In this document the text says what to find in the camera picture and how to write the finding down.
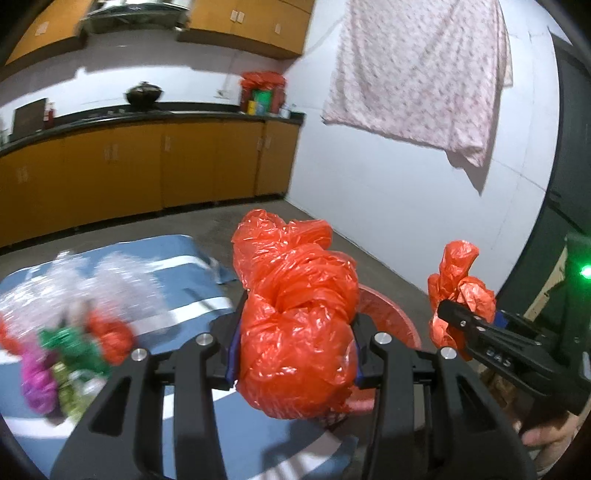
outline orange cabinet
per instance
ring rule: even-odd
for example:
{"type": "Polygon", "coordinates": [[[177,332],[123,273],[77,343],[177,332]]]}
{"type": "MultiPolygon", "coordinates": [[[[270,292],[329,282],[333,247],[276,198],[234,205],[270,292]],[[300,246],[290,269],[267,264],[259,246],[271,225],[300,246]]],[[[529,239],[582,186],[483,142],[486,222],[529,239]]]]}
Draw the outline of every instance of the orange cabinet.
{"type": "Polygon", "coordinates": [[[64,160],[75,225],[162,208],[163,125],[133,125],[67,137],[64,160]]]}
{"type": "Polygon", "coordinates": [[[230,33],[238,17],[239,0],[197,0],[188,27],[197,30],[230,33]]]}
{"type": "Polygon", "coordinates": [[[270,43],[302,54],[310,23],[310,14],[281,1],[274,2],[274,29],[270,43]]]}
{"type": "Polygon", "coordinates": [[[276,59],[302,54],[313,0],[200,0],[180,41],[209,43],[276,59]]]}
{"type": "Polygon", "coordinates": [[[298,125],[267,122],[256,175],[256,195],[287,192],[299,133],[298,125]]]}
{"type": "Polygon", "coordinates": [[[165,126],[161,164],[165,207],[215,200],[213,172],[221,129],[220,121],[165,126]]]}
{"type": "Polygon", "coordinates": [[[214,169],[216,200],[254,196],[262,122],[222,122],[214,169]]]}
{"type": "Polygon", "coordinates": [[[277,0],[240,0],[238,14],[231,33],[263,43],[271,43],[275,28],[275,4],[277,0]]]}
{"type": "Polygon", "coordinates": [[[314,0],[281,0],[286,4],[293,5],[294,7],[301,8],[304,12],[312,13],[314,7],[314,0]]]}
{"type": "Polygon", "coordinates": [[[6,64],[39,48],[76,37],[78,23],[91,3],[92,0],[53,0],[22,36],[6,64]]]}
{"type": "Polygon", "coordinates": [[[66,199],[63,145],[63,140],[50,140],[0,159],[0,195],[9,199],[0,213],[5,226],[2,245],[73,226],[66,199]]]}

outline red bag on counter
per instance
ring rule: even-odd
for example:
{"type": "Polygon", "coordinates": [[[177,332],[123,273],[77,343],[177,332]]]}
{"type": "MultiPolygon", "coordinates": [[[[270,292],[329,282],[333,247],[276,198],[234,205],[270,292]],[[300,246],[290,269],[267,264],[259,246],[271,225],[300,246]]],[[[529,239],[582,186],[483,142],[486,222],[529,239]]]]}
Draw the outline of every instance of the red bag on counter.
{"type": "Polygon", "coordinates": [[[277,72],[243,72],[240,85],[249,89],[273,90],[285,86],[285,77],[277,72]]]}

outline red plastic bag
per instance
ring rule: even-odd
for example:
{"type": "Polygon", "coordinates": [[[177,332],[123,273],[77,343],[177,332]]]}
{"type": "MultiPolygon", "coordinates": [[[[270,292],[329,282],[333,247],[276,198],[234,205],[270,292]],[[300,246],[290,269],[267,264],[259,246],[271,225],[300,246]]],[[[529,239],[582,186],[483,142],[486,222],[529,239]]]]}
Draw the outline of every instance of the red plastic bag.
{"type": "Polygon", "coordinates": [[[470,242],[450,242],[443,251],[439,273],[427,280],[429,300],[434,315],[429,324],[431,341],[437,348],[451,346],[466,360],[472,359],[464,348],[464,334],[437,316],[437,306],[445,299],[466,305],[471,311],[483,317],[488,323],[495,319],[495,293],[488,290],[482,280],[469,277],[468,271],[479,255],[479,250],[470,242]]]}
{"type": "Polygon", "coordinates": [[[244,72],[240,85],[250,89],[273,90],[285,86],[285,77],[277,72],[244,72]]]}
{"type": "Polygon", "coordinates": [[[232,237],[234,269],[244,285],[252,290],[255,282],[265,278],[280,256],[304,244],[328,248],[332,228],[324,220],[285,223],[274,213],[251,210],[242,219],[232,237]]]}
{"type": "Polygon", "coordinates": [[[285,224],[253,210],[232,238],[234,266],[250,289],[237,389],[270,417],[342,410],[351,394],[359,284],[354,260],[324,249],[331,235],[323,221],[285,224]]]}

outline white stripe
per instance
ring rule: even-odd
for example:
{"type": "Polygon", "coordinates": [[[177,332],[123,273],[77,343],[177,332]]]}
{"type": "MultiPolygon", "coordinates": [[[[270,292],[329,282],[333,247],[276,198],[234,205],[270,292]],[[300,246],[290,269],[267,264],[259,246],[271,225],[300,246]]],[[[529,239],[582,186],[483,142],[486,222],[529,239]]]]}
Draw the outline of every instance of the white stripe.
{"type": "Polygon", "coordinates": [[[301,452],[250,480],[299,480],[332,457],[340,445],[339,439],[330,432],[324,432],[301,452]]]}
{"type": "Polygon", "coordinates": [[[6,350],[0,350],[0,365],[3,364],[15,364],[21,361],[21,357],[11,355],[6,350]]]}
{"type": "MultiPolygon", "coordinates": [[[[220,400],[223,397],[231,395],[236,390],[230,391],[212,390],[213,401],[220,400]]],[[[162,408],[163,420],[171,419],[174,415],[174,394],[165,395],[162,408]]],[[[16,437],[27,437],[33,439],[66,439],[70,436],[74,427],[74,422],[66,419],[59,425],[55,425],[47,419],[19,419],[4,417],[8,428],[16,437]]]]}
{"type": "MultiPolygon", "coordinates": [[[[132,328],[136,335],[142,335],[144,333],[153,332],[155,330],[162,330],[179,323],[192,320],[201,315],[215,310],[231,309],[232,302],[227,297],[214,297],[212,299],[206,299],[201,301],[195,301],[184,307],[170,310],[165,315],[158,315],[147,319],[136,320],[131,322],[129,326],[132,328]]],[[[21,358],[19,356],[10,355],[5,350],[0,350],[0,365],[13,364],[19,362],[21,358]]]]}
{"type": "MultiPolygon", "coordinates": [[[[32,267],[21,268],[14,273],[26,271],[27,275],[32,275],[37,270],[39,270],[43,265],[47,265],[52,262],[53,262],[53,260],[50,262],[45,262],[45,263],[39,264],[39,265],[33,265],[32,267]]],[[[178,267],[179,265],[187,265],[187,264],[199,265],[200,267],[204,268],[205,270],[209,270],[209,268],[210,268],[209,264],[207,262],[204,262],[203,260],[201,260],[198,257],[195,257],[194,255],[179,255],[177,257],[165,258],[164,260],[149,262],[148,263],[148,271],[164,270],[165,268],[178,267]]]]}
{"type": "Polygon", "coordinates": [[[150,269],[150,271],[156,272],[158,270],[164,270],[165,268],[174,268],[187,264],[198,265],[204,270],[209,270],[210,268],[207,262],[204,262],[200,258],[194,257],[192,255],[179,255],[178,257],[166,258],[164,260],[150,262],[148,264],[148,268],[150,269]]]}

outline clear plastic bag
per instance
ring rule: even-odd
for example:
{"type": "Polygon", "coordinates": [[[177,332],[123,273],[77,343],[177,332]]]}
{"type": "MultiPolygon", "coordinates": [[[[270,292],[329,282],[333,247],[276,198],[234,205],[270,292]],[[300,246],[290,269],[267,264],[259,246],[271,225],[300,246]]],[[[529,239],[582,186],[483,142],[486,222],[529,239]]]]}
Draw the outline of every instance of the clear plastic bag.
{"type": "Polygon", "coordinates": [[[56,329],[66,320],[79,295],[79,269],[84,264],[83,258],[62,252],[44,275],[29,278],[0,297],[4,348],[19,354],[23,345],[36,342],[37,332],[56,329]]]}
{"type": "Polygon", "coordinates": [[[161,286],[147,263],[118,252],[100,261],[84,290],[92,298],[94,309],[124,322],[168,312],[161,286]]]}

